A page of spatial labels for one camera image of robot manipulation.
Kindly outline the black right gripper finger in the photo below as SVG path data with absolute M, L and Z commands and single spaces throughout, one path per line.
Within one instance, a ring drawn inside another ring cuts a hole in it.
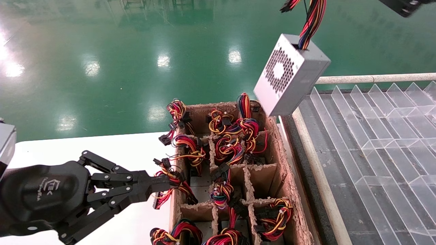
M 408 18 L 413 15 L 422 5 L 435 3 L 435 0 L 380 0 L 388 8 L 398 15 Z

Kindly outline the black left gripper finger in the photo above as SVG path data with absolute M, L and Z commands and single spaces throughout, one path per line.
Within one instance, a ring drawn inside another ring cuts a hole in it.
M 97 188 L 110 189 L 137 184 L 142 191 L 170 189 L 170 180 L 167 176 L 150 176 L 145 170 L 130 171 L 88 150 L 81 153 L 78 164 L 100 171 L 90 177 L 92 184 Z

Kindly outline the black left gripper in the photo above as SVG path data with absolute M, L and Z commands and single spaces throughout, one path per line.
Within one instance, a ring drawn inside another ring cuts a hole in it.
M 8 169 L 1 179 L 1 237 L 55 230 L 83 213 L 89 177 L 89 170 L 75 161 Z M 127 185 L 89 194 L 85 204 L 94 211 L 59 228 L 59 239 L 75 245 L 129 205 L 166 190 L 167 185 Z

